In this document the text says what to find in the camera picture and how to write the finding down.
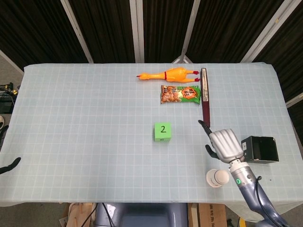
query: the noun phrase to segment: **rubber chicken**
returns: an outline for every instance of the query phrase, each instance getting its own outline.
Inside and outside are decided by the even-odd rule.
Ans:
[[[165,72],[155,73],[155,74],[149,74],[144,72],[137,77],[139,77],[139,79],[165,79],[168,82],[179,82],[179,83],[200,81],[200,78],[187,79],[186,75],[188,73],[193,73],[197,75],[199,71],[186,70],[185,68],[174,68],[174,69],[169,69]]]

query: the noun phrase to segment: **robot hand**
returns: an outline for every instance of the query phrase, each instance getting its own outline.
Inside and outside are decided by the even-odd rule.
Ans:
[[[273,204],[263,191],[250,166],[244,161],[244,152],[231,129],[212,132],[202,121],[198,121],[208,135],[215,152],[209,145],[205,148],[209,155],[230,164],[229,171],[233,176],[248,207],[263,216],[264,220],[257,227],[288,227],[287,222],[278,214]]]

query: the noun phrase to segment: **white bottle cap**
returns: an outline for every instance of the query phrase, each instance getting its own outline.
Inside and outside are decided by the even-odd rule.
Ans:
[[[226,170],[211,169],[206,174],[206,181],[213,188],[218,188],[229,182],[229,174]]]

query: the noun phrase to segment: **snack bag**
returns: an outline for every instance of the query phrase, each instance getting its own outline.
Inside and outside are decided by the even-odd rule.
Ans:
[[[200,104],[201,90],[199,86],[175,87],[161,86],[161,103],[187,103]]]

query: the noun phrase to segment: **gray floor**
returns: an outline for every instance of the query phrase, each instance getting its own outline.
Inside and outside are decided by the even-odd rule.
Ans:
[[[12,82],[16,88],[21,84],[22,75],[16,71],[5,59],[0,56],[0,84]],[[2,115],[9,123],[10,115]],[[59,203],[23,203],[12,207],[0,207],[0,227],[59,227],[59,219],[62,218],[64,204]],[[290,225],[303,226],[303,205],[296,207],[282,215]],[[234,226],[237,226],[238,216],[226,208],[226,217],[231,218]]]

